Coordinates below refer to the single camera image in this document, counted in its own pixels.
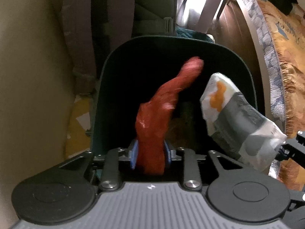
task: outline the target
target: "trash bin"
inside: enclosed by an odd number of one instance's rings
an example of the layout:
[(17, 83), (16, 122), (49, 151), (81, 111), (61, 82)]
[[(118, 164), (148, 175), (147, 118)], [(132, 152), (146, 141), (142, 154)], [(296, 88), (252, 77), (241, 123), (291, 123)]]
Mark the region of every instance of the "trash bin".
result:
[(257, 109), (252, 76), (242, 59), (228, 48), (195, 39), (136, 37), (118, 47), (105, 61), (92, 150), (96, 154), (106, 154), (113, 148), (127, 148), (136, 137), (135, 120), (140, 103), (149, 101), (158, 88), (174, 78), (183, 63), (193, 56), (204, 60), (203, 71), (188, 89), (179, 94), (179, 102), (194, 104), (195, 135), (203, 153), (217, 147), (207, 136), (199, 102), (213, 73), (220, 72), (230, 78), (249, 104)]

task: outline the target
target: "white and gray plastic bag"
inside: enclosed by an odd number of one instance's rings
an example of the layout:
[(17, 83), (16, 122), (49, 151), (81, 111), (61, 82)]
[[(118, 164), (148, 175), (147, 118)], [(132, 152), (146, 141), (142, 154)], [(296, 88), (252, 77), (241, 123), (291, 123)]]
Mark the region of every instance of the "white and gray plastic bag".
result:
[(287, 136), (252, 107), (229, 78), (214, 73), (200, 103), (208, 135), (228, 156), (259, 171), (270, 166)]

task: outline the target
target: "orange stain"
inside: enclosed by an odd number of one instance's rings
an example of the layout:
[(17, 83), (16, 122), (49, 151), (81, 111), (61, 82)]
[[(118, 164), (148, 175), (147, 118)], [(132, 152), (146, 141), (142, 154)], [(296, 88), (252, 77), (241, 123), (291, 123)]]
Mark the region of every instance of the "orange stain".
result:
[(222, 110), (222, 103), (224, 102), (224, 93), (226, 91), (226, 86), (223, 82), (217, 82), (217, 91), (211, 94), (210, 106), (216, 108), (218, 112)]

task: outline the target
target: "red object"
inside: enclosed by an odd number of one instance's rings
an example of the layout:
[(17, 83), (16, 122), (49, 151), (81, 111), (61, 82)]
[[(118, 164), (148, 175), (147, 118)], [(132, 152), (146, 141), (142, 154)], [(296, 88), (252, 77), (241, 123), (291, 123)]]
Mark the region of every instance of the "red object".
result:
[(190, 58), (177, 77), (163, 84), (149, 102), (140, 105), (135, 123), (139, 141), (137, 167), (145, 174), (163, 174), (164, 138), (178, 101), (178, 93), (192, 84), (202, 68), (203, 60), (199, 57)]

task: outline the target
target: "gray ridged plate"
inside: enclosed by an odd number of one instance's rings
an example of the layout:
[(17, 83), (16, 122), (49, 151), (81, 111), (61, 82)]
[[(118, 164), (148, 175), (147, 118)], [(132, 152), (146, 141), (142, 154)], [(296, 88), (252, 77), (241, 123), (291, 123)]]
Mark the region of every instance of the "gray ridged plate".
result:
[(125, 183), (121, 190), (103, 193), (84, 216), (62, 225), (41, 226), (24, 220), (12, 229), (287, 229), (280, 220), (244, 225), (221, 217), (198, 192), (178, 183)]

